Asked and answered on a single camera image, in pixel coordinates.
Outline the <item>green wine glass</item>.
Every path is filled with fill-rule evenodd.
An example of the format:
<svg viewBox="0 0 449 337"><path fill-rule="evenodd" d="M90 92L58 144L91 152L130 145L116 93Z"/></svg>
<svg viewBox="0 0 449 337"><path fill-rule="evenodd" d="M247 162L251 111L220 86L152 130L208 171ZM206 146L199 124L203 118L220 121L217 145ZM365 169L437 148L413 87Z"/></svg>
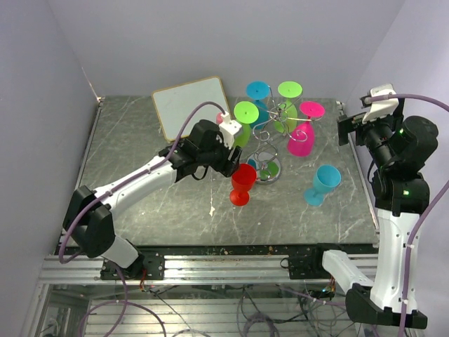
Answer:
<svg viewBox="0 0 449 337"><path fill-rule="evenodd" d="M234 116L240 125L242 125L242 134L236 138L235 144L236 146L245 147L251 135L250 124L257 121L259 109L252 102L241 101L234 107Z"/></svg>
<svg viewBox="0 0 449 337"><path fill-rule="evenodd" d="M302 95L302 86L296 81L284 81L278 85L278 93L284 101L276 106L274 128L284 135L297 126L298 112L295 103Z"/></svg>

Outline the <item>pink wine glass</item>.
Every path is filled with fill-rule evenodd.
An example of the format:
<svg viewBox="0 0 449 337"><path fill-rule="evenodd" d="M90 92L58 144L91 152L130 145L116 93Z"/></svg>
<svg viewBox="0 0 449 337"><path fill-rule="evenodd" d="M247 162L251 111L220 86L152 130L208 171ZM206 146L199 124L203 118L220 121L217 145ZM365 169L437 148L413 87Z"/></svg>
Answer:
<svg viewBox="0 0 449 337"><path fill-rule="evenodd" d="M290 134L287 150L296 157L307 157L311 154L315 143L315 131L312 122L323 117L326 110L319 103L305 101L300 104L300 111L307 119Z"/></svg>

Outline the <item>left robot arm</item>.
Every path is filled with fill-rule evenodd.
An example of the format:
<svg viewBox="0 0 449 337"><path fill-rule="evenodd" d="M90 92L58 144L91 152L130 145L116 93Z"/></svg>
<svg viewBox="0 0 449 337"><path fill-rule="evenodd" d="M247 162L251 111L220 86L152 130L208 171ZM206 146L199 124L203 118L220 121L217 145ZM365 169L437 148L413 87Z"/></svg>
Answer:
<svg viewBox="0 0 449 337"><path fill-rule="evenodd" d="M239 167L241 147L235 138L242 126L235 120L216 124L205 119L172 147L113 183L90 190L83 185L72 195L62 226L89 258L114 263L121 274L135 279L145 268L144 255L114 231L114 220L154 191L194 177L197 169L212 169L230 177Z"/></svg>

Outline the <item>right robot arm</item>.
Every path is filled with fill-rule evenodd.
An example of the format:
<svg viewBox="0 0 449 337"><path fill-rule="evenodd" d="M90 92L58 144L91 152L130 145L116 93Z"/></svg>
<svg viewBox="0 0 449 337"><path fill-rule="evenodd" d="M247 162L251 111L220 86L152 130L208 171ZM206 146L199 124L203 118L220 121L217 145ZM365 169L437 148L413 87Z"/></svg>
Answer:
<svg viewBox="0 0 449 337"><path fill-rule="evenodd" d="M419 243L418 220L429 206L430 189L420 170L438 147L438 129L424 117L387 117L364 123L362 116L341 116L339 143L349 133L367 148L377 169L371 187L380 238L374 279L367 278L341 250L327 250L309 261L319 278L329 273L344 291L351 321L362 324L425 329L413 289Z"/></svg>

